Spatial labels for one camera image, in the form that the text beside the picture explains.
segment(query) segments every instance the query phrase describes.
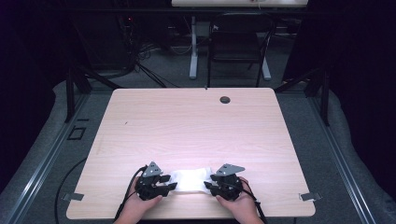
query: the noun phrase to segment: wooden table top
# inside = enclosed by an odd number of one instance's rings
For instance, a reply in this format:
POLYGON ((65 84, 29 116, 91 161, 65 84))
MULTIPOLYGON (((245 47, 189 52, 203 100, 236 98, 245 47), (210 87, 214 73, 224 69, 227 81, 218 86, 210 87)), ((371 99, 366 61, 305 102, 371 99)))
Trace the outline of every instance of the wooden table top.
POLYGON ((308 0, 172 0, 173 7, 306 7, 308 0))
MULTIPOLYGON (((275 93, 266 88, 115 90, 71 201, 71 219, 113 218, 133 174, 155 161, 163 174, 224 163, 245 167, 267 217, 309 217, 312 202, 275 93), (222 96, 231 102, 223 104, 222 96)), ((171 191, 144 219, 228 218, 204 193, 171 191)))

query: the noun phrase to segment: white cloth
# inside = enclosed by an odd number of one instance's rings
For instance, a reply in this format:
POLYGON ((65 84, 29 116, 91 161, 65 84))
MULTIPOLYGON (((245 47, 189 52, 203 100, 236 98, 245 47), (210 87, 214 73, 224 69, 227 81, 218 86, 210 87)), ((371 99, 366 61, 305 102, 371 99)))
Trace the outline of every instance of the white cloth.
POLYGON ((210 167, 196 170, 176 170, 169 174, 171 178, 165 184, 177 182, 175 191, 179 192, 204 192, 210 194, 210 190, 205 187, 204 181, 211 183, 212 171, 210 167))

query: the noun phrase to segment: person's left hand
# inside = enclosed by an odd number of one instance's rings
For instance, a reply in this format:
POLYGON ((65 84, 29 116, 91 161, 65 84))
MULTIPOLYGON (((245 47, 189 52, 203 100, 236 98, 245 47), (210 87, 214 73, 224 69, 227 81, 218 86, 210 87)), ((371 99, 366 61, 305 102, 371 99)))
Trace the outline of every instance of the person's left hand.
POLYGON ((125 203, 119 218, 114 222, 115 224, 135 224, 137 223, 143 215, 163 198, 159 195, 151 200, 143 201, 139 198, 136 192, 134 192, 134 186, 136 185, 139 176, 134 179, 129 193, 133 194, 128 201, 125 203))

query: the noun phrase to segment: chair backrest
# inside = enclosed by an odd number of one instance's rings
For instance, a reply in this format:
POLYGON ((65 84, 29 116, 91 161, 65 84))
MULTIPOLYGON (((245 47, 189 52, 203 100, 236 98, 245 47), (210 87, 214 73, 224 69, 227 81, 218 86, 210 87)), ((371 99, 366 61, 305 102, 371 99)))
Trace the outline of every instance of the chair backrest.
POLYGON ((210 22, 209 33, 267 33, 274 26, 273 19, 265 13, 228 12, 210 22))

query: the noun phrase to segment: hand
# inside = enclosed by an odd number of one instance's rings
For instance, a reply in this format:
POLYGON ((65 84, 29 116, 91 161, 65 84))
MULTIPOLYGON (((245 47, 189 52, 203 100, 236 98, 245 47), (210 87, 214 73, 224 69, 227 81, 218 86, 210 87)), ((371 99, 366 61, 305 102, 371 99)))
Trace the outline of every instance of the hand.
MULTIPOLYGON (((239 178, 242 180, 242 187, 251 193, 251 190, 247 184, 248 181, 242 176, 239 176, 239 178)), ((256 204, 254 203, 253 199, 244 191, 242 191, 239 197, 233 202, 227 201, 219 195, 216 196, 216 199, 223 207, 227 208, 233 213, 233 216, 239 223, 262 224, 262 220, 257 215, 256 204)))
POLYGON ((138 179, 139 176, 134 179, 134 182, 129 189, 129 193, 132 193, 133 195, 125 203, 119 218, 117 218, 114 224, 137 223, 150 208, 154 207, 163 198, 162 195, 159 195, 148 201, 143 201, 142 199, 140 199, 139 196, 137 196, 137 193, 134 192, 134 186, 136 185, 138 179))

